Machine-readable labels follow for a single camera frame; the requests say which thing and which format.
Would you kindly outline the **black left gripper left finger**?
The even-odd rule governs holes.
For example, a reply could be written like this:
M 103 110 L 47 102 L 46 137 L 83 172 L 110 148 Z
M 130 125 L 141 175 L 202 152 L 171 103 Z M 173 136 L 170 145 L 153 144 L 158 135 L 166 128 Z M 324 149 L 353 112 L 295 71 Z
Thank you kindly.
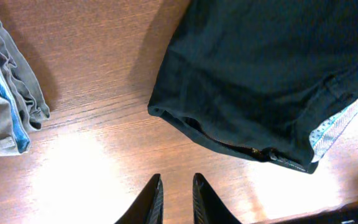
M 116 224 L 162 224 L 163 182 L 154 174 Z

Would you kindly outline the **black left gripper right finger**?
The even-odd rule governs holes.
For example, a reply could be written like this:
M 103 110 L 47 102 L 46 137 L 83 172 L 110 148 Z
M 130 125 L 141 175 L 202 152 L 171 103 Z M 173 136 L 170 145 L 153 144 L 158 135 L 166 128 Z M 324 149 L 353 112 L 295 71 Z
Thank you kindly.
M 201 173 L 193 177 L 194 224 L 241 224 Z

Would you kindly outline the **black shorts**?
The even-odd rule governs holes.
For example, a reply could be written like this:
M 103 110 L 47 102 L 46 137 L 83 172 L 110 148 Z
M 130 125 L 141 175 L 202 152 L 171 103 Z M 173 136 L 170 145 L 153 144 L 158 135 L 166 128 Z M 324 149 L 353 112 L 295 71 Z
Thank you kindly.
M 357 100 L 358 0 L 192 1 L 148 112 L 212 151 L 311 174 L 311 133 Z

